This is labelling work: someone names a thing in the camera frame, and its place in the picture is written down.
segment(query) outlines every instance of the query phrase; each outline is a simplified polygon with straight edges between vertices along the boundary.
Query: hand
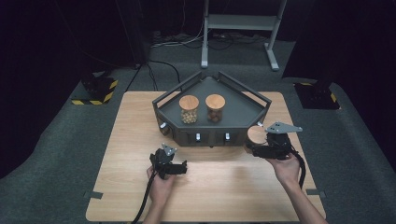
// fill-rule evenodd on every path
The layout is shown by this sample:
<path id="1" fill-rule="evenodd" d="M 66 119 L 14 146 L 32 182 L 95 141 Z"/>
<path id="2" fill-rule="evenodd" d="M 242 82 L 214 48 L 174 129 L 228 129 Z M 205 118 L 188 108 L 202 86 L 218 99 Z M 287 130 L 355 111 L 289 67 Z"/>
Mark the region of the hand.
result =
<path id="1" fill-rule="evenodd" d="M 154 172 L 154 170 L 153 167 L 150 166 L 147 169 L 148 179 L 151 178 L 152 172 Z M 172 192 L 175 178 L 175 175 L 169 175 L 167 179 L 161 179 L 159 175 L 155 175 L 149 192 L 149 196 L 153 203 L 160 206 L 164 206 L 166 204 L 166 201 Z"/>
<path id="2" fill-rule="evenodd" d="M 266 160 L 273 165 L 276 178 L 284 187 L 285 185 L 298 185 L 300 163 L 292 153 L 290 153 L 288 158 L 284 161 L 276 159 Z"/>

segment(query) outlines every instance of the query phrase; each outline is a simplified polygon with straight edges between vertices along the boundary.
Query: wooden tabletop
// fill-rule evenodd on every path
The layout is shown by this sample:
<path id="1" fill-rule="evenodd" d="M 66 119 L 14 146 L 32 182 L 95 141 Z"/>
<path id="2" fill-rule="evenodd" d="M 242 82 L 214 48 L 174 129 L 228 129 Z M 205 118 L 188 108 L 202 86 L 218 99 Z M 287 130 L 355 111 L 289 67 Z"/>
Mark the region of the wooden tabletop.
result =
<path id="1" fill-rule="evenodd" d="M 243 147 L 179 147 L 158 128 L 152 101 L 163 92 L 129 91 L 120 104 L 113 131 L 91 198 L 89 221 L 134 220 L 148 183 L 149 155 L 162 147 L 176 147 L 173 163 L 186 160 L 188 171 L 178 175 L 163 213 L 163 221 L 264 222 L 297 221 L 290 199 L 276 180 L 273 167 L 264 159 L 247 154 Z M 261 92 L 272 100 L 264 127 L 276 121 L 292 124 L 285 100 L 279 92 Z M 304 158 L 297 133 L 289 133 L 293 146 Z M 315 183 L 306 162 L 306 189 Z M 326 216 L 318 195 L 309 200 Z M 146 216 L 148 199 L 141 220 Z"/>

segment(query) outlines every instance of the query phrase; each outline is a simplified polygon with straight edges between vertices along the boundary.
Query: jar of nuts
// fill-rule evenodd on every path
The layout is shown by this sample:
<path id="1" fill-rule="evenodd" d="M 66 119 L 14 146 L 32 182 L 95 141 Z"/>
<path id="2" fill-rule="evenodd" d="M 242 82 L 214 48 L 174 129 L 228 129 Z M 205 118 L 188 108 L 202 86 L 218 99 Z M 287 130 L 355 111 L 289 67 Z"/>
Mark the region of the jar of nuts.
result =
<path id="1" fill-rule="evenodd" d="M 193 95 L 185 95 L 178 101 L 181 107 L 181 121 L 183 123 L 195 123 L 198 119 L 199 100 Z"/>
<path id="2" fill-rule="evenodd" d="M 222 110 L 225 105 L 224 97 L 218 94 L 211 94 L 206 97 L 207 118 L 213 122 L 222 119 Z"/>

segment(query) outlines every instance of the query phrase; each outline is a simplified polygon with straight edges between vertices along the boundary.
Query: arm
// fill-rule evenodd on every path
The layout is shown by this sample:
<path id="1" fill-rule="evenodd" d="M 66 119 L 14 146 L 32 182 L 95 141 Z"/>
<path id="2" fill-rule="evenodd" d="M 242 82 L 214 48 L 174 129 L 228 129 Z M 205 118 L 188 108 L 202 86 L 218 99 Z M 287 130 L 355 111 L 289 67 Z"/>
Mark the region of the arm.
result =
<path id="1" fill-rule="evenodd" d="M 148 178 L 151 177 L 153 172 L 152 166 L 148 168 Z M 175 175 L 169 175 L 164 180 L 158 175 L 154 177 L 152 182 L 149 196 L 152 200 L 151 206 L 149 207 L 148 214 L 143 221 L 144 224 L 157 224 L 161 222 L 161 216 L 163 215 L 163 209 L 165 208 L 166 202 L 172 192 L 173 183 L 175 181 Z"/>
<path id="2" fill-rule="evenodd" d="M 267 159 L 274 167 L 276 178 L 289 195 L 294 210 L 301 223 L 327 223 L 317 208 L 309 201 L 298 184 L 300 163 L 293 154 L 285 161 Z"/>

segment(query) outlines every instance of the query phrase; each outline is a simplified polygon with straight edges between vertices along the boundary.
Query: wooden lid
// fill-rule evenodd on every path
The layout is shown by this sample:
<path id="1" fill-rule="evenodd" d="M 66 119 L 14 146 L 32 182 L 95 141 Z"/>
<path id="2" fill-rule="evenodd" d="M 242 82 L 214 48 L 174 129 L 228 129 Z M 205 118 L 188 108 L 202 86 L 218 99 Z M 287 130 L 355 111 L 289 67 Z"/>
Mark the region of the wooden lid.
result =
<path id="1" fill-rule="evenodd" d="M 199 100 L 193 95 L 185 95 L 180 98 L 178 104 L 182 109 L 193 110 L 198 107 Z"/>
<path id="2" fill-rule="evenodd" d="M 263 144 L 266 142 L 266 133 L 263 127 L 256 125 L 251 126 L 247 130 L 248 139 L 255 144 Z"/>
<path id="3" fill-rule="evenodd" d="M 218 94 L 211 94 L 206 97 L 206 105 L 212 109 L 222 109 L 225 105 L 224 97 Z"/>

